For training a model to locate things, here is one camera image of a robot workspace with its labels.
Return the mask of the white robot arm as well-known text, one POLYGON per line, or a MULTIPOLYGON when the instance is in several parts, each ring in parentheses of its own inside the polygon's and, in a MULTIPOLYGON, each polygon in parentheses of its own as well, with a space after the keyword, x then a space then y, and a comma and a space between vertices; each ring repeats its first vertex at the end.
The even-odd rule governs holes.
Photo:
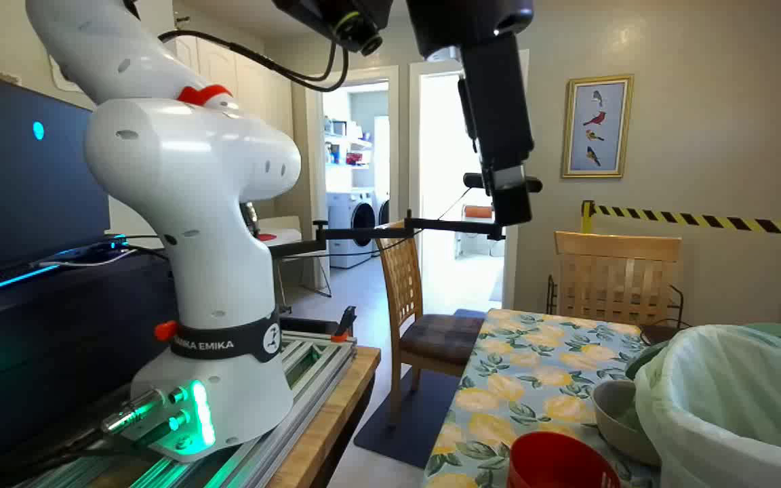
MULTIPOLYGON (((94 102, 87 166, 137 212, 174 274, 167 347, 129 381, 152 445, 201 461, 253 441, 292 410, 278 357, 272 250, 242 208, 301 175, 292 139, 235 105, 227 86, 179 61, 127 0, 24 0, 61 72, 94 102)), ((468 136, 497 225, 532 216, 524 160, 533 149, 516 36, 533 0, 407 0, 417 52, 459 49, 468 136)))

